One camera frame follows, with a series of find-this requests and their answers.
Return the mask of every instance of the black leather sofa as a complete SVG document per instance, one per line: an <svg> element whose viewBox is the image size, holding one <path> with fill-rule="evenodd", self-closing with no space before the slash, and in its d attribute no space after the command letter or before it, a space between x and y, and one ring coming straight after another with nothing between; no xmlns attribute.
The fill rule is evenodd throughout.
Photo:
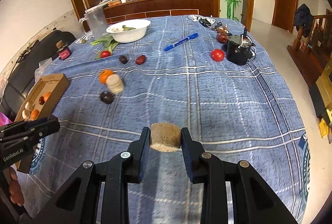
<svg viewBox="0 0 332 224"><path fill-rule="evenodd" d="M9 76L0 104L0 112L14 121L22 103L34 85L34 71L39 68L39 62L50 57L55 59L59 56L55 46L58 41L71 44L75 40L76 38L70 32L54 30L41 41L36 41L31 51Z"/></svg>

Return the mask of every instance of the red bottle label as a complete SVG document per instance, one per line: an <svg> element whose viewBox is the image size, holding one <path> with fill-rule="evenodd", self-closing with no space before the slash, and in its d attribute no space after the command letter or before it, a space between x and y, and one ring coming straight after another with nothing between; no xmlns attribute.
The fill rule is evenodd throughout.
<svg viewBox="0 0 332 224"><path fill-rule="evenodd" d="M70 56L70 52L68 49L63 50L62 52L59 53L59 56L61 59L66 59L67 57Z"/></svg>

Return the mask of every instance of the cardboard box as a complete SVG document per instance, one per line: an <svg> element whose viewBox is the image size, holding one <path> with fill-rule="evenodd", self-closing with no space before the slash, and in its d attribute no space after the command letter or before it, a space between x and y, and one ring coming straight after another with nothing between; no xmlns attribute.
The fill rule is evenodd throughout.
<svg viewBox="0 0 332 224"><path fill-rule="evenodd" d="M40 78L39 81L33 86L26 100L22 104L15 118L15 122L23 120L22 112L27 102L34 104L34 109L39 110L37 119L50 116L68 86L69 81L62 73L51 74ZM45 95L47 92L51 92L50 97L43 105L40 105L39 98ZM28 174L33 156L34 154L31 154L21 161L15 163L16 168L20 172Z"/></svg>
<svg viewBox="0 0 332 224"><path fill-rule="evenodd" d="M332 110L332 83L328 77L321 75L316 85L319 89L320 95L322 96L325 107L328 110Z"/></svg>

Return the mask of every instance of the tiled floor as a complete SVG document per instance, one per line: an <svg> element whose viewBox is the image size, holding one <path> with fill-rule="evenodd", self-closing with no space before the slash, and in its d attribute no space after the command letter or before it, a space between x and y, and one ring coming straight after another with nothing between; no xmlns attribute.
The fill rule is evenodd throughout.
<svg viewBox="0 0 332 224"><path fill-rule="evenodd" d="M302 117L310 149L310 190L302 224L309 224L320 211L332 190L332 144L322 139L308 87L288 54L295 36L289 32L254 20L250 33L265 48L278 72L292 92Z"/></svg>

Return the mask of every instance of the plastic bag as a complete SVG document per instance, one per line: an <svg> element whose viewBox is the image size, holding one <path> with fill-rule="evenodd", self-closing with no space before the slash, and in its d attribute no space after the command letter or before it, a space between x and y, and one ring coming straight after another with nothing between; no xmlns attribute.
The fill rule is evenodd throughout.
<svg viewBox="0 0 332 224"><path fill-rule="evenodd" d="M6 117L4 113L0 113L0 126L4 126L10 123L13 122L8 117Z"/></svg>
<svg viewBox="0 0 332 224"><path fill-rule="evenodd" d="M34 71L34 79L37 82L42 76L48 65L53 62L52 58L39 62L39 68Z"/></svg>
<svg viewBox="0 0 332 224"><path fill-rule="evenodd" d="M8 84L8 80L7 79L2 78L0 80L0 100L2 99L3 94L5 93L5 88L6 88L7 84Z"/></svg>

